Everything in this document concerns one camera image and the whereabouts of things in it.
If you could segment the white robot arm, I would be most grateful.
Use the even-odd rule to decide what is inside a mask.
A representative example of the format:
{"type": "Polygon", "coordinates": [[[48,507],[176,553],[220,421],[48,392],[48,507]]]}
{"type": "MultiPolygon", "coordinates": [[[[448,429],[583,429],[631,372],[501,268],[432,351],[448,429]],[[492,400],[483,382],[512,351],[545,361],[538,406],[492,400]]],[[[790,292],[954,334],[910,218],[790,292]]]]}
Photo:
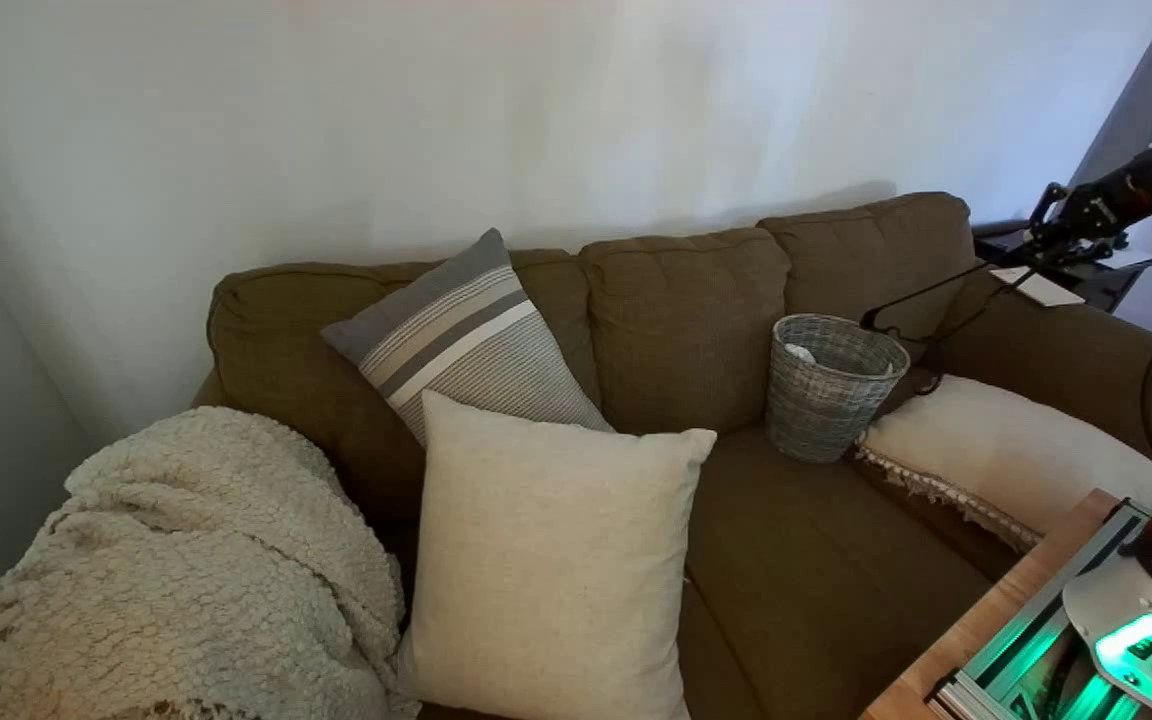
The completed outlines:
{"type": "Polygon", "coordinates": [[[1047,186],[1029,237],[1001,257],[1001,268],[1067,268],[1102,261],[1139,221],[1152,218],[1152,148],[1138,152],[1126,169],[1066,190],[1047,186]]]}

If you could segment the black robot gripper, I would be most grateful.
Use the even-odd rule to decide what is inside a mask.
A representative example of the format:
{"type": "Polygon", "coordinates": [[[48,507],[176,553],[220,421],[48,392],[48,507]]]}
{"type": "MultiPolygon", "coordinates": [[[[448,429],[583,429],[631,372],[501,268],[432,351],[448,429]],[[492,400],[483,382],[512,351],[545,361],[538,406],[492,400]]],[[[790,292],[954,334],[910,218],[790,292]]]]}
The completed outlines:
{"type": "Polygon", "coordinates": [[[1093,186],[1077,186],[1071,193],[1066,186],[1043,186],[1029,212],[1029,234],[1066,227],[1071,237],[1031,237],[1005,252],[1001,263],[1037,271],[1093,263],[1112,252],[1106,237],[1117,237],[1145,218],[1152,218],[1152,148],[1093,186]]]}

